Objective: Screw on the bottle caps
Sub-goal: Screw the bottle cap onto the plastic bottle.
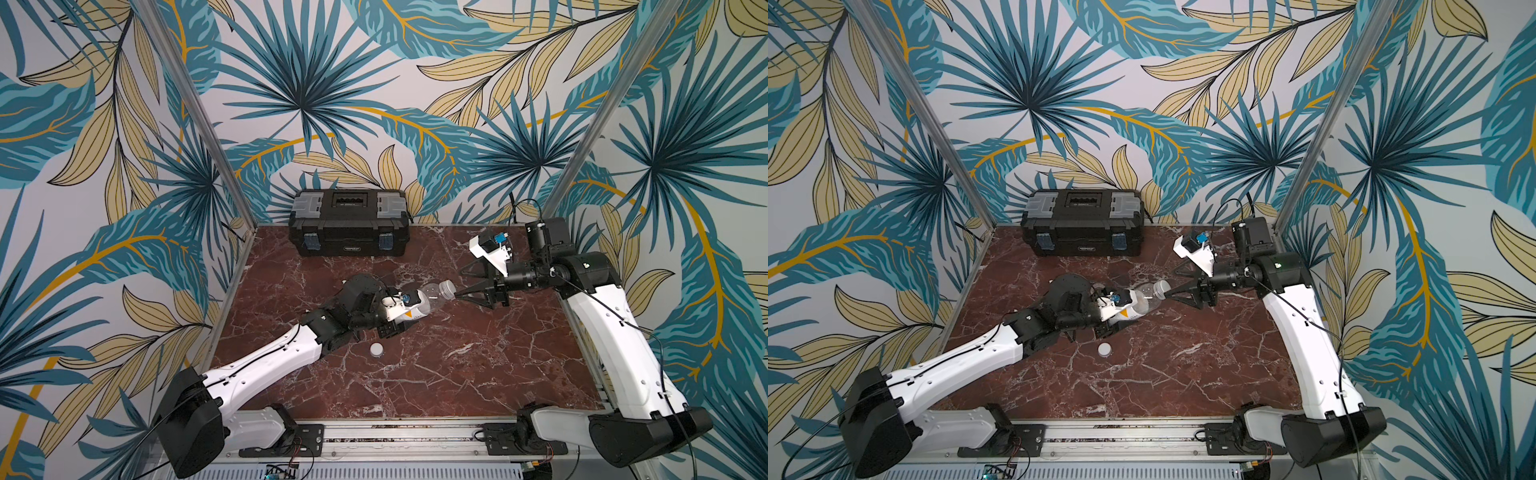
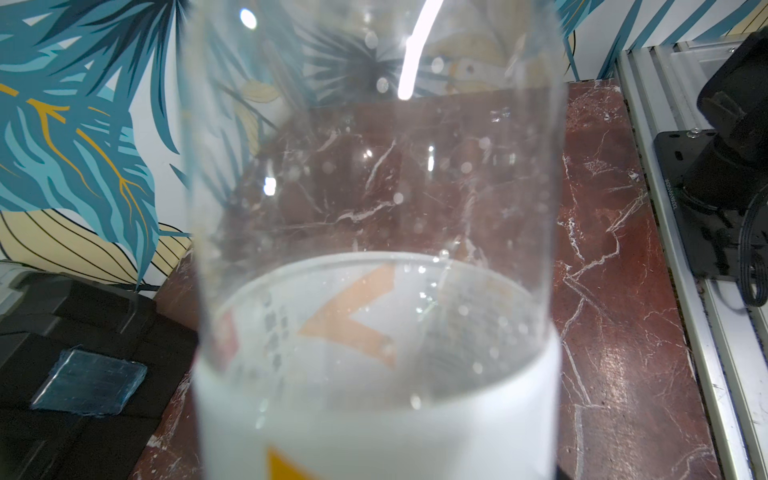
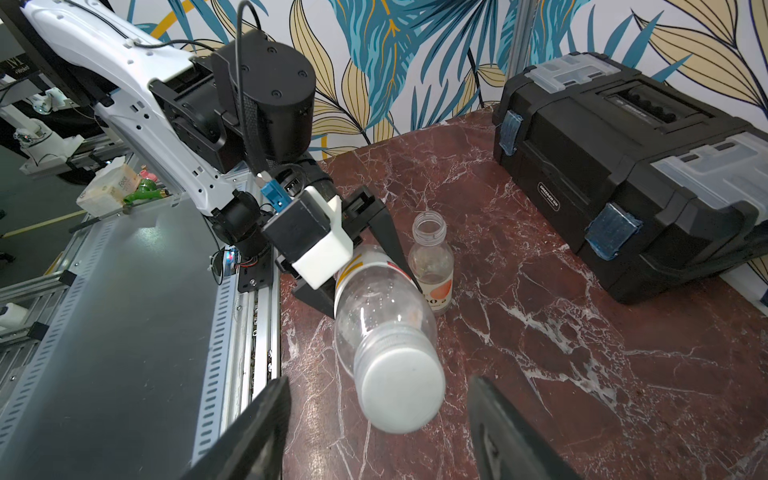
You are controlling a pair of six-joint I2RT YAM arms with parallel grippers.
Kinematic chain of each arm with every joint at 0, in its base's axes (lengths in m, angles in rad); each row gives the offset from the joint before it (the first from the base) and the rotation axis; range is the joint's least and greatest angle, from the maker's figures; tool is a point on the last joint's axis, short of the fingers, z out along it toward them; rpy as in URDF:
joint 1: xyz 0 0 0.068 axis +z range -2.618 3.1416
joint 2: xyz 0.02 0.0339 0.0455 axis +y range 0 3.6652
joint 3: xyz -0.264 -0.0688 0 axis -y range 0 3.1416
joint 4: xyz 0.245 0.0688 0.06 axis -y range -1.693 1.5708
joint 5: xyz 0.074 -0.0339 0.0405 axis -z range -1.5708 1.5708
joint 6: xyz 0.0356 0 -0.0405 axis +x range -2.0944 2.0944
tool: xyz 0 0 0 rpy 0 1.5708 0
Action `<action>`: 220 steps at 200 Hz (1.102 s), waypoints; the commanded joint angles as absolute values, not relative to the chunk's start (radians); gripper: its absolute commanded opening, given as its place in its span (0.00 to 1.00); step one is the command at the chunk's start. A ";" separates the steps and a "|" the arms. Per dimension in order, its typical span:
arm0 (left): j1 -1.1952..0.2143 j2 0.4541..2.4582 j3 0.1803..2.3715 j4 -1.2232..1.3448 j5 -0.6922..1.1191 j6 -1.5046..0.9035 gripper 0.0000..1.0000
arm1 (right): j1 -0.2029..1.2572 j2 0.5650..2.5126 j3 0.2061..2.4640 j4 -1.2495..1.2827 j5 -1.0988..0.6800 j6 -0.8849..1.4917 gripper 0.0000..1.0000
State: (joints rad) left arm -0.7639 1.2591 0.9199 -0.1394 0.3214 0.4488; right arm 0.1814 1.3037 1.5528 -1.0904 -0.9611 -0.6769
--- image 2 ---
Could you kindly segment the large white label bottle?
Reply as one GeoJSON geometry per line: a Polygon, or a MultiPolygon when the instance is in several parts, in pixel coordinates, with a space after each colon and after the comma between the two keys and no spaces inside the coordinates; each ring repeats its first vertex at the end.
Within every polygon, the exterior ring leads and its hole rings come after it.
{"type": "Polygon", "coordinates": [[[550,1],[197,1],[207,479],[553,479],[550,1]]]}

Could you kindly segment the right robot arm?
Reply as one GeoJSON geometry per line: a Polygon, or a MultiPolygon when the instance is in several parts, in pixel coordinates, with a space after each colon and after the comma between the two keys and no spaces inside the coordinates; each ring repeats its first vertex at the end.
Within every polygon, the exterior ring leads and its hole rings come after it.
{"type": "Polygon", "coordinates": [[[702,88],[697,108],[715,135],[683,176],[710,209],[743,213],[736,284],[745,305],[767,302],[767,260],[753,245],[767,207],[767,29],[751,33],[702,88]]]}

